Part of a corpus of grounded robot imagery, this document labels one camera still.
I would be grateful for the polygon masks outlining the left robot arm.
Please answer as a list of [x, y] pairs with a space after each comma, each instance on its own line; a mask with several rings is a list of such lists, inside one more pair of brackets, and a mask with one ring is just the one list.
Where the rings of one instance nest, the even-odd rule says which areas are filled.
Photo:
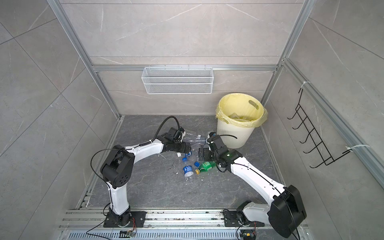
[[108, 186], [110, 206], [107, 218], [119, 227], [128, 226], [133, 220], [127, 197], [127, 183], [131, 178], [134, 164], [152, 155], [163, 152], [188, 154], [191, 145], [183, 141], [186, 131], [180, 127], [171, 128], [167, 133], [145, 143], [132, 147], [114, 146], [100, 168], [103, 181]]

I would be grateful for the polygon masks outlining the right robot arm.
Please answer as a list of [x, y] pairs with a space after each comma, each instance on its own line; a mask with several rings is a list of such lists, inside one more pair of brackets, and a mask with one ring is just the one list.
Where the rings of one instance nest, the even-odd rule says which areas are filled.
[[235, 149], [229, 149], [222, 136], [210, 132], [207, 138], [209, 156], [222, 172], [230, 172], [258, 192], [266, 204], [244, 202], [237, 209], [241, 226], [252, 223], [270, 225], [283, 238], [300, 239], [298, 227], [306, 219], [307, 213], [300, 191], [290, 185], [280, 184], [254, 167], [246, 157]]

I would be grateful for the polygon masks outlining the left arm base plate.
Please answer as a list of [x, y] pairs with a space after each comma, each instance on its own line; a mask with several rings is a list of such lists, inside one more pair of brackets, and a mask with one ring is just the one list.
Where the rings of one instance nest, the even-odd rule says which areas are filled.
[[126, 212], [121, 216], [116, 215], [113, 211], [109, 211], [103, 223], [104, 228], [142, 228], [145, 223], [147, 212]]

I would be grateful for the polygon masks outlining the pocari bottle white cap front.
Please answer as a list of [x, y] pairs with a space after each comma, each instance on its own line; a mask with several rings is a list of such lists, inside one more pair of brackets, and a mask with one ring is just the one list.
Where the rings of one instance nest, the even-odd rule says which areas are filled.
[[194, 176], [194, 169], [191, 165], [191, 162], [187, 158], [182, 159], [183, 163], [183, 173], [184, 173], [184, 178], [186, 181], [192, 180]]

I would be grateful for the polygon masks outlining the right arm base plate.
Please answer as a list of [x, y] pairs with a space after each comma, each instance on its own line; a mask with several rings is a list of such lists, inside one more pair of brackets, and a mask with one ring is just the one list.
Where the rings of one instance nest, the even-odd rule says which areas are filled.
[[222, 211], [224, 217], [224, 223], [226, 227], [240, 227], [249, 222], [245, 215], [238, 210], [224, 209]]

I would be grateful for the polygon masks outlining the pocari sweat bottle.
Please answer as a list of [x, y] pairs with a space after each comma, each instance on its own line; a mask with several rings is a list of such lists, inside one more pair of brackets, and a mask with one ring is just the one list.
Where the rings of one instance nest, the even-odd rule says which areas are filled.
[[192, 152], [188, 152], [188, 153], [185, 153], [185, 154], [177, 153], [177, 157], [181, 158], [182, 162], [184, 162], [184, 163], [189, 161], [189, 160], [191, 160], [191, 155], [192, 155]]

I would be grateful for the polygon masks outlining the clear bottle white cap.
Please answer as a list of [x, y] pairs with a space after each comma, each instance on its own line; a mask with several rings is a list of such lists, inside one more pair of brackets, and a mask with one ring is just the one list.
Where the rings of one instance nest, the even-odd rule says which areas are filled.
[[195, 131], [185, 129], [185, 135], [183, 137], [183, 141], [184, 142], [201, 142], [201, 141], [205, 141], [205, 138], [201, 134]]

